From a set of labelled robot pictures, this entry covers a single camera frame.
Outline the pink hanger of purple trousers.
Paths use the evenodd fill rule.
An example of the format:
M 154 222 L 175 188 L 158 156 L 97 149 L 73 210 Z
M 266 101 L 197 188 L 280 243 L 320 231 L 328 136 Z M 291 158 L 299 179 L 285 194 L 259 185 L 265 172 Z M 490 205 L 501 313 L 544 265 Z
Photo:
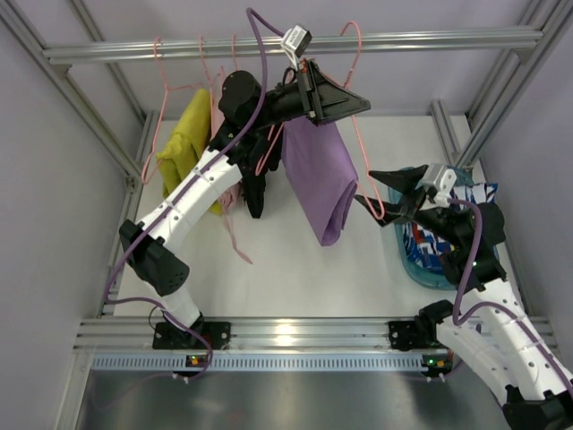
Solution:
M 357 67 L 358 61 L 359 61 L 360 56 L 363 52 L 363 35 L 361 32 L 361 28 L 356 21 L 348 21 L 345 24 L 345 26 L 343 27 L 343 29 L 340 31 L 339 36 L 340 37 L 344 36 L 350 28 L 353 28 L 355 30 L 356 37 L 357 37 L 357 48 L 355 51 L 355 57 L 353 59 L 353 62 L 350 65 L 348 72 L 346 74 L 346 78 L 345 78 L 344 82 L 341 83 L 341 86 L 344 87 L 346 90 L 349 90 L 351 87 L 351 82 L 352 82 L 352 78 L 353 78 L 353 75 L 355 72 L 355 68 Z M 352 125 L 354 127 L 354 130 L 355 130 L 357 143 L 359 145 L 360 152 L 361 152 L 362 157 L 363 157 L 364 173 L 366 174 L 366 179 L 367 179 L 368 183 L 370 184 L 372 190 L 375 193 L 375 198 L 382 201 L 380 192 L 374 183 L 374 179 L 371 178 L 368 174 L 368 171 L 370 170 L 370 162 L 369 162 L 367 151 L 366 151 L 366 148 L 365 148 L 365 145 L 363 142 L 363 136 L 361 134 L 360 128 L 359 128 L 358 123 L 357 123 L 356 116 L 351 116 L 351 121 L 352 121 Z M 356 183 L 357 183 L 358 194 L 361 194 L 365 197 L 368 197 L 366 195 L 366 192 L 365 192 L 365 189 L 364 189 L 362 183 L 360 181 L 357 181 Z

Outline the blue patterned trousers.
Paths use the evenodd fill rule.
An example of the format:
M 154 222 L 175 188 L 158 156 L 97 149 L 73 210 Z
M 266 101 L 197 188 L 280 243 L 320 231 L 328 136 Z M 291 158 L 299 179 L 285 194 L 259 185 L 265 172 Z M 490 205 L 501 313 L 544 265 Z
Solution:
M 456 185 L 450 191 L 450 197 L 474 204 L 495 202 L 498 187 L 497 183 Z M 440 258 L 454 249 L 450 242 L 414 222 L 408 222 L 402 227 L 401 238 L 409 262 L 431 273 L 443 274 Z

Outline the purple trousers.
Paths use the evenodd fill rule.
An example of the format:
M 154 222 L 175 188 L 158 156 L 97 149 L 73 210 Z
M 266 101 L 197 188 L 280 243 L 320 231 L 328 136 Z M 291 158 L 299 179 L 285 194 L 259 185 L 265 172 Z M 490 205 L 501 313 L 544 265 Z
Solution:
M 334 245 L 346 225 L 358 175 L 336 125 L 305 117 L 285 124 L 282 162 L 314 235 Z

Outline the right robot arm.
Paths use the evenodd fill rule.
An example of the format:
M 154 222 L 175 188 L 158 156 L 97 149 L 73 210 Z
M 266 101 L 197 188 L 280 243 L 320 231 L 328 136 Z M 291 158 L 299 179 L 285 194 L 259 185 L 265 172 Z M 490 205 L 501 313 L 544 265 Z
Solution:
M 457 172 L 431 164 L 375 171 L 369 178 L 399 194 L 397 202 L 357 195 L 377 223 L 413 223 L 449 245 L 438 254 L 456 288 L 454 300 L 422 308 L 410 320 L 389 323 L 393 348 L 446 348 L 487 385 L 513 429 L 570 429 L 572 373 L 547 346 L 514 294 L 495 248 L 505 219 L 480 184 L 463 193 Z

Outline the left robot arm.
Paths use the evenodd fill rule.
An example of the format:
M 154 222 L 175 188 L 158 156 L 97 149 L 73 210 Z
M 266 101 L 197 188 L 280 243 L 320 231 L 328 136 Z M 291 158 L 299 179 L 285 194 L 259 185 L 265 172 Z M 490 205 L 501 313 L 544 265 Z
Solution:
M 223 82 L 218 103 L 224 121 L 198 164 L 175 190 L 139 222 L 119 228 L 127 264 L 157 298 L 167 337 L 187 348 L 207 341 L 204 318 L 187 286 L 190 268 L 178 256 L 183 240 L 222 193 L 241 184 L 254 218 L 264 207 L 265 176 L 256 170 L 264 152 L 272 149 L 268 134 L 275 125 L 301 119 L 322 132 L 334 122 L 367 111 L 369 100 L 334 82 L 317 63 L 303 60 L 295 78 L 273 90 L 265 81 L 239 70 Z

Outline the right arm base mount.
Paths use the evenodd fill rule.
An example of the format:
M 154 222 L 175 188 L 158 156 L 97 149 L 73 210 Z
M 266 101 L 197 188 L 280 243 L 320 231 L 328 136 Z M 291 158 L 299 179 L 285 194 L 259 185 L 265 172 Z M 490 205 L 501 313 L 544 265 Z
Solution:
M 435 326 L 415 317 L 413 320 L 394 320 L 388 323 L 389 342 L 393 349 L 409 351 L 413 349 L 441 348 L 437 341 Z

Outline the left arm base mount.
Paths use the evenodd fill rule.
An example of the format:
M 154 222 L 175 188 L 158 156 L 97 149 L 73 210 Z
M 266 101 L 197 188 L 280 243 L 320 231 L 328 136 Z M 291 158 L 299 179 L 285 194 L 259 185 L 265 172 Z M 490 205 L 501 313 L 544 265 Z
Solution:
M 230 322 L 201 322 L 193 328 L 214 350 L 221 350 L 231 338 Z M 205 345 L 187 331 L 176 328 L 171 322 L 158 322 L 154 329 L 152 348 L 156 350 L 206 350 Z

